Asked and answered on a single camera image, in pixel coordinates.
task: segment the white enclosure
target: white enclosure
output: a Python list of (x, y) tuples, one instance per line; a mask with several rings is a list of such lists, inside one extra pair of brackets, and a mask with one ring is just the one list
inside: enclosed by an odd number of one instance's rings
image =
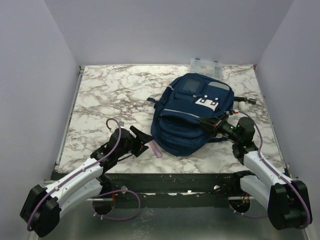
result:
[(320, 227), (318, 0), (0, 2), (0, 239), (27, 239), (29, 190), (53, 170), (78, 66), (258, 64), (281, 150)]
[(292, 0), (45, 0), (80, 65), (257, 64)]

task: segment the navy blue backpack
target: navy blue backpack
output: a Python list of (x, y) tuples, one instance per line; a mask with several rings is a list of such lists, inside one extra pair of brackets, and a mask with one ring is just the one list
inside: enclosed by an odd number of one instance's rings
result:
[(168, 153), (188, 156), (210, 142), (220, 142), (201, 126), (197, 118), (217, 117), (230, 111), (235, 94), (227, 84), (213, 78), (187, 73), (175, 79), (154, 102), (151, 135)]

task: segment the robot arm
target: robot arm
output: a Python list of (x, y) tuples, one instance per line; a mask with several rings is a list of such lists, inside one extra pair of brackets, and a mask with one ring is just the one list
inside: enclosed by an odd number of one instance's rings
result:
[[(220, 133), (233, 141), (234, 157), (254, 173), (240, 178), (240, 188), (264, 206), (276, 229), (301, 228), (311, 224), (307, 186), (282, 174), (263, 156), (260, 152), (262, 145), (258, 148), (253, 142), (255, 122), (248, 115), (242, 117), (236, 126), (227, 122), (228, 117), (224, 113), (198, 120), (213, 136)], [(256, 128), (262, 142), (261, 133)]]
[(29, 230), (39, 237), (49, 234), (68, 211), (101, 193), (103, 186), (108, 184), (104, 173), (114, 167), (119, 158), (128, 153), (138, 157), (146, 151), (145, 144), (154, 137), (134, 126), (130, 130), (136, 137), (124, 128), (117, 128), (109, 142), (95, 150), (76, 170), (46, 187), (33, 187), (20, 212)]
[[(310, 224), (312, 214), (306, 185), (283, 175), (264, 158), (253, 142), (255, 123), (251, 118), (242, 117), (236, 126), (232, 126), (227, 122), (228, 117), (225, 113), (198, 120), (213, 136), (221, 133), (233, 141), (233, 155), (253, 172), (238, 174), (237, 188), (264, 206), (270, 222), (278, 230)], [(110, 140), (76, 170), (46, 187), (33, 187), (20, 212), (28, 223), (28, 230), (35, 231), (39, 237), (46, 236), (68, 211), (104, 192), (104, 188), (110, 188), (110, 180), (104, 173), (128, 153), (140, 156), (148, 149), (145, 144), (154, 139), (134, 126), (130, 130), (136, 137), (124, 128), (117, 128)]]

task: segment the marble tabletop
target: marble tabletop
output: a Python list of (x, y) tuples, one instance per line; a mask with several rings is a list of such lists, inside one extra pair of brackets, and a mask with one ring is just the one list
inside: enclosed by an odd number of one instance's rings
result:
[[(189, 71), (181, 65), (119, 65), (86, 66), (78, 91), (64, 149), (59, 163), (59, 173), (69, 173), (79, 167), (99, 146), (109, 140), (111, 132), (106, 127), (108, 118), (124, 122), (129, 129), (134, 125), (150, 134), (153, 103), (148, 97), (159, 99), (168, 84)], [(252, 66), (224, 66), (223, 82), (235, 96), (257, 99), (249, 104), (247, 112), (257, 123), (263, 137), (262, 153), (280, 171), (283, 162), (267, 115), (267, 110)], [(240, 114), (229, 118), (237, 124)], [(260, 144), (257, 134), (254, 141)], [(176, 157), (159, 147), (162, 158), (156, 158), (151, 149), (138, 158), (132, 156), (112, 168), (110, 173), (233, 173), (247, 170), (232, 153), (230, 141), (208, 143), (188, 157)]]

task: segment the pink marker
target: pink marker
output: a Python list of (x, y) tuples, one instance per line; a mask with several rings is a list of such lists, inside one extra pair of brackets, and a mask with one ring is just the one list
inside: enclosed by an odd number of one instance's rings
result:
[(154, 152), (155, 156), (157, 158), (161, 158), (162, 157), (162, 153), (159, 151), (155, 140), (150, 141), (149, 143), (147, 143), (148, 146), (152, 149), (152, 151)]

